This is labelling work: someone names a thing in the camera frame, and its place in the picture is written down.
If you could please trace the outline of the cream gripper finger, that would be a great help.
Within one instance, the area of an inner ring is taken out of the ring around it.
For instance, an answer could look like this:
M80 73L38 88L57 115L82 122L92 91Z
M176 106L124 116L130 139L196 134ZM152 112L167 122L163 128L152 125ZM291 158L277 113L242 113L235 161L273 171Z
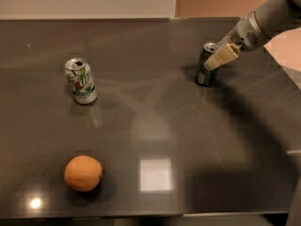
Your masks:
M225 43L219 46L215 53L206 60L204 67L209 71L215 70L237 59L240 54L241 50L237 44Z
M234 44L233 31L230 31L223 39L221 39L217 43L217 47L226 46L227 44Z

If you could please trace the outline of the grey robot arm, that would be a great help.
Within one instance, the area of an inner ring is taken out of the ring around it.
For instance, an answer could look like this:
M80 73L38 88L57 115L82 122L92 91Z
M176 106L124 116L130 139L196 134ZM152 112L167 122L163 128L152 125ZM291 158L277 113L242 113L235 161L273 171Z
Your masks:
M268 0L242 18L217 43L217 50L204 63L211 71L254 51L273 37L300 27L301 0Z

